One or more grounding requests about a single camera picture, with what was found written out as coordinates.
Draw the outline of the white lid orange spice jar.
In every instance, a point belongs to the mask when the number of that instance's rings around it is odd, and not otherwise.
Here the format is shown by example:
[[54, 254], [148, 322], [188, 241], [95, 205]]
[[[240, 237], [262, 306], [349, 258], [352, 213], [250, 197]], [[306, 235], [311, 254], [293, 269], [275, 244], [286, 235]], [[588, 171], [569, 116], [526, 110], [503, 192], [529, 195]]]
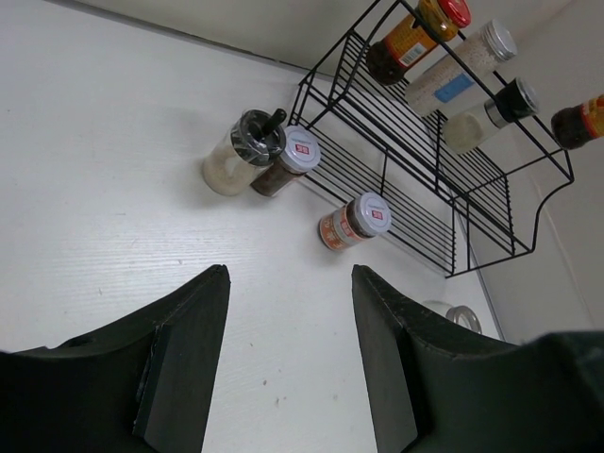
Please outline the white lid orange spice jar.
[[388, 232], [392, 212], [385, 199], [374, 192], [354, 198], [318, 223], [319, 237], [332, 251], [342, 251]]

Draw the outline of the red lid chili jar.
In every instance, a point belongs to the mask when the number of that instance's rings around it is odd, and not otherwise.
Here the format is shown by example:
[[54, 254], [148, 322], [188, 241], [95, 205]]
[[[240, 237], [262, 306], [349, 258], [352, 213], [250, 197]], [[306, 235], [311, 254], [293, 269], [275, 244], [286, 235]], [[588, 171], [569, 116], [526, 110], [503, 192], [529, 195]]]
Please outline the red lid chili jar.
[[406, 16], [367, 51], [368, 72], [382, 85], [402, 81], [405, 73], [439, 44], [432, 35], [449, 42], [472, 22], [470, 8], [462, 0], [422, 0], [414, 12], [417, 17]]
[[603, 137], [603, 95], [572, 108], [561, 109], [550, 121], [561, 148], [578, 149]]

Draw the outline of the black collar pepper shaker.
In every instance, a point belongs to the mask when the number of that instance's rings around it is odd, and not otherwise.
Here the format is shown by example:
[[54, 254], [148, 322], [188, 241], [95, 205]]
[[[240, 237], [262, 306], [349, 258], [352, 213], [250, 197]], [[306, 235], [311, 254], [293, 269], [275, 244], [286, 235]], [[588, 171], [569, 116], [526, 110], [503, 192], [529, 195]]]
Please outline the black collar pepper shaker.
[[465, 154], [492, 138], [500, 129], [539, 112], [539, 99], [522, 77], [515, 78], [482, 104], [449, 118], [442, 137], [456, 154]]

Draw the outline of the silver lid blue label shaker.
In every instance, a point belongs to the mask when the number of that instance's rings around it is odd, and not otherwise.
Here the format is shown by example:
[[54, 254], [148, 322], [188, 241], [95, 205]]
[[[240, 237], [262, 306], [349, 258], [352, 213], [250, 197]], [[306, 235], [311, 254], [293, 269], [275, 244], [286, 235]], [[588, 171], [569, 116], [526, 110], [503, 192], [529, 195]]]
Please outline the silver lid blue label shaker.
[[408, 85], [406, 100], [418, 115], [430, 115], [475, 85], [471, 74], [487, 76], [501, 63], [513, 59], [517, 46], [511, 32], [493, 19], [467, 37], [454, 52], [469, 71], [446, 54]]

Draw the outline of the wide clear glass jar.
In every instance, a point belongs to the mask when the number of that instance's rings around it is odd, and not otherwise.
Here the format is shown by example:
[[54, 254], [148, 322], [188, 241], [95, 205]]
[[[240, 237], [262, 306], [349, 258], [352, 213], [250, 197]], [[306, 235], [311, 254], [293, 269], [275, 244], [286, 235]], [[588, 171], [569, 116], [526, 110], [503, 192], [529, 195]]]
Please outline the wide clear glass jar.
[[482, 328], [478, 317], [470, 308], [466, 306], [453, 306], [436, 300], [424, 301], [422, 305], [443, 316], [445, 319], [454, 324], [465, 327], [478, 334], [482, 333]]

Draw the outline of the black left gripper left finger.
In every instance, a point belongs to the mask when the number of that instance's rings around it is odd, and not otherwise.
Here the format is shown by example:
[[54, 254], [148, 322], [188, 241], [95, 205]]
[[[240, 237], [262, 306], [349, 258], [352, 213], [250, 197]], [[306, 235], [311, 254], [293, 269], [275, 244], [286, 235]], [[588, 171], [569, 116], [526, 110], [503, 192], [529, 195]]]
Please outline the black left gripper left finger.
[[198, 452], [230, 294], [213, 265], [55, 348], [1, 356], [5, 452]]

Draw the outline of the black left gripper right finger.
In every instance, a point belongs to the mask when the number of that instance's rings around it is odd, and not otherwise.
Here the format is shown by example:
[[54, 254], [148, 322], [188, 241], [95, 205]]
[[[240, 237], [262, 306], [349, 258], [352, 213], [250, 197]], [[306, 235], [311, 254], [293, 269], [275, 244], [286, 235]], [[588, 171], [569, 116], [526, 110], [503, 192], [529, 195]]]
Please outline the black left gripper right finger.
[[603, 335], [501, 342], [413, 301], [370, 267], [352, 298], [380, 452], [599, 452]]

